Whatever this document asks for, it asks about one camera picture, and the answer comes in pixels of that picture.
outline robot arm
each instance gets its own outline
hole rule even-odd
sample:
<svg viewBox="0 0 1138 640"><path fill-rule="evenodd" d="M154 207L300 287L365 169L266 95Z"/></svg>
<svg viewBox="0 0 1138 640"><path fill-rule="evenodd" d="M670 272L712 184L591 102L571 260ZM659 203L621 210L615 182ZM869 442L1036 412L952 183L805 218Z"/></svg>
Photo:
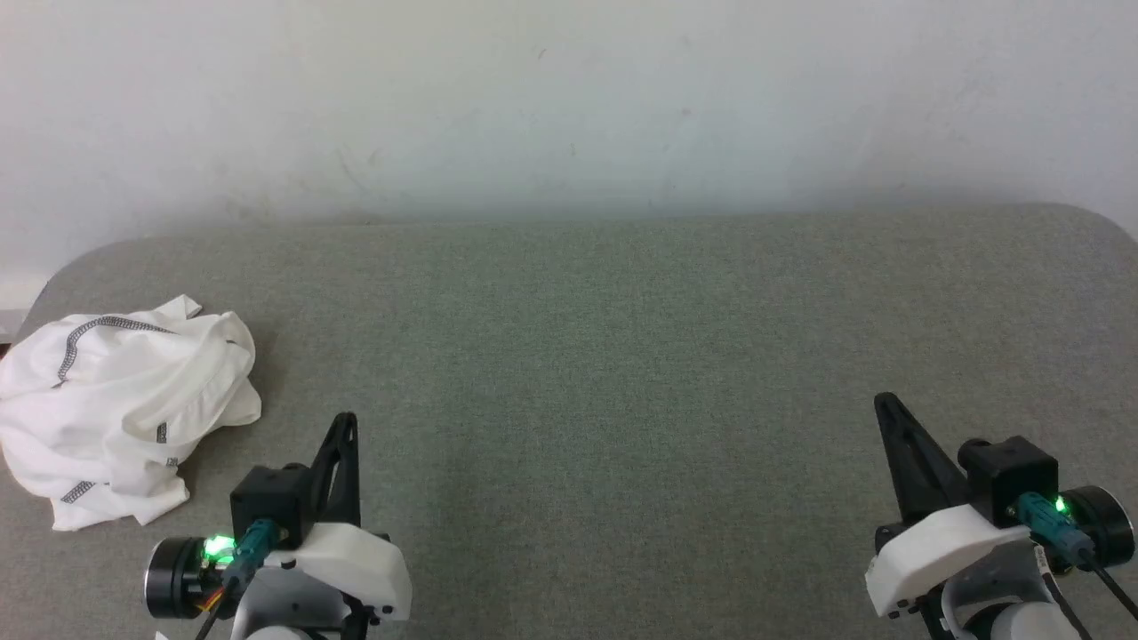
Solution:
<svg viewBox="0 0 1138 640"><path fill-rule="evenodd" d="M1058 462L1019 436L966 442L965 478L897 396L874 403L901 514L874 536L865 577L877 615L920 613L933 640L1088 639L1054 573L1131 558L1118 501L1092 486L1061 493ZM960 623L963 607L986 602Z"/></svg>
<svg viewBox="0 0 1138 640"><path fill-rule="evenodd" d="M232 640L362 640L407 620L411 576L386 535L360 527L356 418L336 417L311 467L254 467L230 494L233 531L158 543L146 574L155 617L233 617Z"/></svg>

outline gray stitching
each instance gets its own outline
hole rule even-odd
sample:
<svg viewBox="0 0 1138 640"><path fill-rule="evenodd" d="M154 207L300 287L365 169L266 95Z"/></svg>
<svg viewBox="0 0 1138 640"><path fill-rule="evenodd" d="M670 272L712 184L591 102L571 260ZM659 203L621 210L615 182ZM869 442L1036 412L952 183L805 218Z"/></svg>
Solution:
<svg viewBox="0 0 1138 640"><path fill-rule="evenodd" d="M75 364L75 358L79 356L79 347L76 343L83 337L83 334L90 331L96 327L114 327L116 329L129 329L133 331L158 331L159 334L173 334L168 329L163 329L162 327L155 327L147 322L139 322L138 320L130 320L126 318L119 318L117 315L102 315L96 318L89 322L76 327L71 334L67 335L67 351L64 353L64 362L59 366L59 371L56 374L59 377L59 381L64 383L67 380L67 371L71 371L73 364Z"/></svg>
<svg viewBox="0 0 1138 640"><path fill-rule="evenodd" d="M67 504L74 504L84 493L94 486L93 482L83 481L75 485L75 489L67 492L66 495L59 499L60 502L66 502Z"/></svg>

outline black cable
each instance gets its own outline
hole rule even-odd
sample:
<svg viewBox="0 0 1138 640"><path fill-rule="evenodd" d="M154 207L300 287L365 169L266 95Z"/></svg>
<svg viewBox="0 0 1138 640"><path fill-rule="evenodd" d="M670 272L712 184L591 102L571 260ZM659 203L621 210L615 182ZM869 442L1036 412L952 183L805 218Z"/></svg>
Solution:
<svg viewBox="0 0 1138 640"><path fill-rule="evenodd" d="M214 604L212 609L209 609L209 615L206 616L206 621L201 623L201 629L198 630L198 634L193 637L193 640L206 640L206 635L209 635L209 630L213 629L213 623L217 622L217 614L221 613L221 608L225 605L225 600L229 600L229 594L233 591L234 586L237 586L237 579L229 579L229 582L225 583L225 588L221 592L221 597L217 598L217 602Z"/></svg>
<svg viewBox="0 0 1138 640"><path fill-rule="evenodd" d="M1055 604L1059 606L1059 610L1063 612L1064 616L1066 616L1067 622L1070 622L1071 626L1073 626L1079 633L1079 638L1081 640L1091 640L1090 632L1082 625L1082 621L1079 620L1079 616L1074 615L1074 609L1071 608L1071 602L1066 601L1066 598L1063 597L1063 592L1059 591L1059 586L1055 584L1055 576L1052 574L1045 574L1044 584L1046 584L1047 590L1052 592L1052 598L1055 600Z"/></svg>
<svg viewBox="0 0 1138 640"><path fill-rule="evenodd" d="M1135 620L1138 620L1138 605L1135 605L1135 601L1130 599L1130 596L1127 596L1127 592L1119 586L1119 583L1114 582L1114 579L1111 577L1111 574L1106 573L1103 565L1098 564L1098 560L1095 559L1095 555L1083 549L1079 552L1079 557L1082 558L1085 563L1090 565L1090 571L1095 572L1095 575L1103 581L1103 584L1111 590L1111 593L1114 593L1114 597L1122 602L1122 606L1130 612L1130 615L1132 615Z"/></svg>

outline green light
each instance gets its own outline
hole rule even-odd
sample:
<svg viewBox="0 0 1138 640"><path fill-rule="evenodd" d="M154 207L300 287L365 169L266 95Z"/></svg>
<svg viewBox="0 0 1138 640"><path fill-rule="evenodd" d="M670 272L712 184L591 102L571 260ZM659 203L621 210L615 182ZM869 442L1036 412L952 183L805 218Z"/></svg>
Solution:
<svg viewBox="0 0 1138 640"><path fill-rule="evenodd" d="M233 549L236 547L237 541L232 538L228 535L215 535L206 539L205 545L201 549L201 555L205 556L207 560L232 563Z"/></svg>

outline gray fabric surface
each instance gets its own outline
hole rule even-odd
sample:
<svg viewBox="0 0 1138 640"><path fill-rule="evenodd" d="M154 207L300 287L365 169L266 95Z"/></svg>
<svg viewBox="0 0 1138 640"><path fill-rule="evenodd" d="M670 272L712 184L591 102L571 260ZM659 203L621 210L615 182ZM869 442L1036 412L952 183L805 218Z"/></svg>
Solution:
<svg viewBox="0 0 1138 640"><path fill-rule="evenodd" d="M224 531L253 463L360 416L364 525L413 620L379 638L922 638L863 573L896 518L872 399L955 454L1022 434L1138 506L1138 247L1054 205L621 223L381 225L116 245L24 331L190 294L257 342L264 417L183 465L147 527L51 533L0 479L9 638L191 638L141 602L152 544ZM1116 572L1138 592L1138 567ZM1132 635L1091 576L1096 638ZM224 634L215 631L215 637Z"/></svg>

